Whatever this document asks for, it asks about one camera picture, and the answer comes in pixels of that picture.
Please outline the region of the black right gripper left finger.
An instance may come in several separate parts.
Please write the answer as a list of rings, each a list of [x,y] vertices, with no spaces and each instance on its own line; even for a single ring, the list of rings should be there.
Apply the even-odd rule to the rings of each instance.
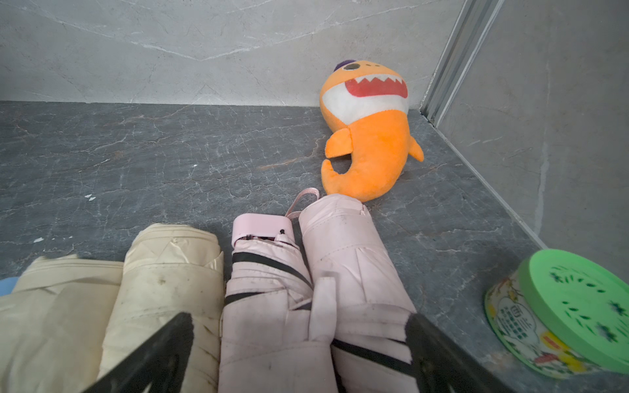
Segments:
[[[192,316],[181,312],[85,393],[180,392],[193,339]]]

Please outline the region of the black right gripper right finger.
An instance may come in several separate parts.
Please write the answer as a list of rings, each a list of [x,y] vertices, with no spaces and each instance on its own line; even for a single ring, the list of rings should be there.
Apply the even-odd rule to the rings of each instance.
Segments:
[[[511,392],[422,314],[406,324],[414,376],[421,392]]]

